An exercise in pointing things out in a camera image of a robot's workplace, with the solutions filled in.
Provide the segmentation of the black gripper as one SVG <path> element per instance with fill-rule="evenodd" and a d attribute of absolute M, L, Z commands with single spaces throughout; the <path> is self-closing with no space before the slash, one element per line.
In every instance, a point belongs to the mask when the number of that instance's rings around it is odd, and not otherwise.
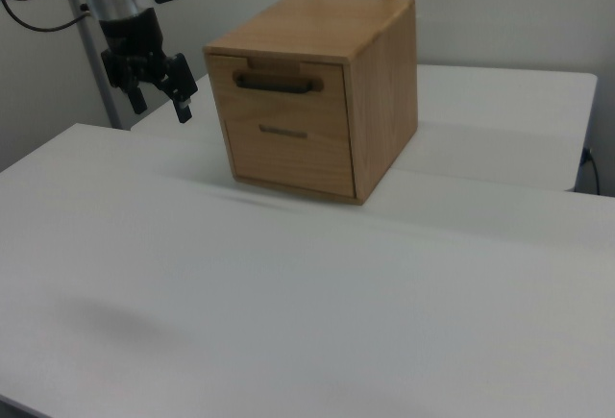
<path fill-rule="evenodd" d="M 134 113 L 147 111 L 139 87 L 140 82 L 146 82 L 172 101 L 180 123 L 190 120 L 191 97 L 198 87 L 185 56 L 167 56 L 163 52 L 163 35 L 155 10 L 99 24 L 108 44 L 101 58 L 110 84 L 124 89 Z"/>

